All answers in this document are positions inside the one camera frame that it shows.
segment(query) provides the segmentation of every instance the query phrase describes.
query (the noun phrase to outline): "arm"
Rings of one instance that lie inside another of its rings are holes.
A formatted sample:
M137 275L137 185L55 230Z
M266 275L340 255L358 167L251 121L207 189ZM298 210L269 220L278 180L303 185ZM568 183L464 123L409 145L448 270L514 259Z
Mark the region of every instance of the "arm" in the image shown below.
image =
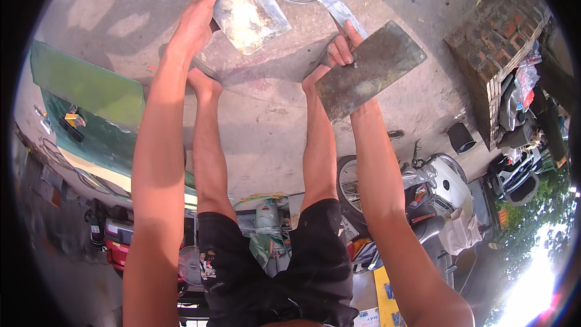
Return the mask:
M357 47L361 36L350 23L346 28L352 47ZM402 176L377 99L352 113L351 124L361 208L406 323L473 326L468 303L442 280L407 223Z
M123 324L176 326L184 234L184 92L193 56L210 40L216 0L192 0L153 78L135 144L134 233L123 278Z

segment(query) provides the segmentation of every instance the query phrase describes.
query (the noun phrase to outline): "leg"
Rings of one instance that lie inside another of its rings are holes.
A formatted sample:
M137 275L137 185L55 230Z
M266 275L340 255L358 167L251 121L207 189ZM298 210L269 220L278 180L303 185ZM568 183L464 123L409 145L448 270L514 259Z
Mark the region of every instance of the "leg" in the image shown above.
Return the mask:
M303 155L304 200L300 207L307 207L324 199L337 197L337 150L333 127L327 118L321 99L315 90L315 80L329 68L320 65L303 82L307 96L307 146Z
M188 72L198 99L196 125L193 130L193 174L198 193L198 214L214 212L236 222L228 200L226 159L218 133L218 99L222 86L199 69Z

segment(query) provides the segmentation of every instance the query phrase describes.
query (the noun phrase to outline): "cloth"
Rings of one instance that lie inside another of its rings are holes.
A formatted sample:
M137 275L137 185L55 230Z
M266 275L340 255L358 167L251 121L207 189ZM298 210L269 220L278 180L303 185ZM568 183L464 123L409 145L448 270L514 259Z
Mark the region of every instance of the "cloth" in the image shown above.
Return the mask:
M479 225L481 223L475 213L468 215L462 208L456 209L451 215L451 220L444 224L444 228L438 234L444 250L450 255L458 255L460 251L482 241L478 231Z
M198 224L208 326L291 319L345 326L359 314L349 307L353 270L338 200L321 200L301 213L299 226L290 232L288 269L274 278L260 267L248 248L250 239L229 217L200 213Z

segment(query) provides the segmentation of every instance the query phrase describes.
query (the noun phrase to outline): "brick wall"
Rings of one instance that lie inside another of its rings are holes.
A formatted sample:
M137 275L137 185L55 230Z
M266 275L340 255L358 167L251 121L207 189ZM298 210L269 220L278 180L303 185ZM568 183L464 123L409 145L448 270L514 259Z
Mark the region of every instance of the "brick wall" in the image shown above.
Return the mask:
M444 38L465 76L476 126L489 150L497 143L500 85L550 15L544 0L482 0Z

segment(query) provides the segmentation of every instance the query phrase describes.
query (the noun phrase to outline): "motorcycle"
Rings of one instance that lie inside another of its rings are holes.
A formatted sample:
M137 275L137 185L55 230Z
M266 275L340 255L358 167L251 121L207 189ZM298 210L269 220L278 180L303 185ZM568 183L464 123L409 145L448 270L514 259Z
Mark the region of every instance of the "motorcycle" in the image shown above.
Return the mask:
M439 234L457 208L461 207L463 212L472 214L472 194L466 184L466 175L454 158L436 153L424 161L417 157L418 149L416 142L411 164L404 163L400 172L404 184L405 215L423 244ZM383 262L369 234L359 203L356 156L341 158L338 170L337 192L343 215L359 232L358 238L347 247L352 256L353 273L378 269Z

